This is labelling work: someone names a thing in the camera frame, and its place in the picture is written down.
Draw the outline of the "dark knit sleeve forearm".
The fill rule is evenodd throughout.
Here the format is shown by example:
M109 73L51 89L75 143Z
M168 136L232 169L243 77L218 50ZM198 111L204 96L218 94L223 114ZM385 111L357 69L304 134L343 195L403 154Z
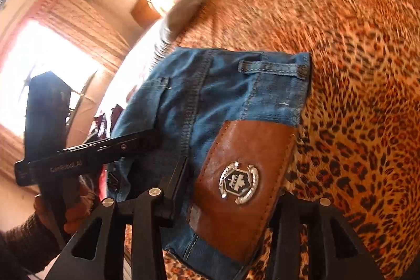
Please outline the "dark knit sleeve forearm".
M54 234L33 213L22 225L1 231L1 279L29 279L60 251Z

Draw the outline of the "left hand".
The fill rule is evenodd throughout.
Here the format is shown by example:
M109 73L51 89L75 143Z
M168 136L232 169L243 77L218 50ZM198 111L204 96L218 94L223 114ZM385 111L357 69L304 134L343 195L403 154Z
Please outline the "left hand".
M63 229L69 235L73 235L90 215L95 200L95 194L85 185L80 183L80 199L76 201L75 205L67 209L65 213L65 224ZM52 224L48 219L47 207L44 204L41 195L34 198L33 207L36 215L41 223L52 231Z

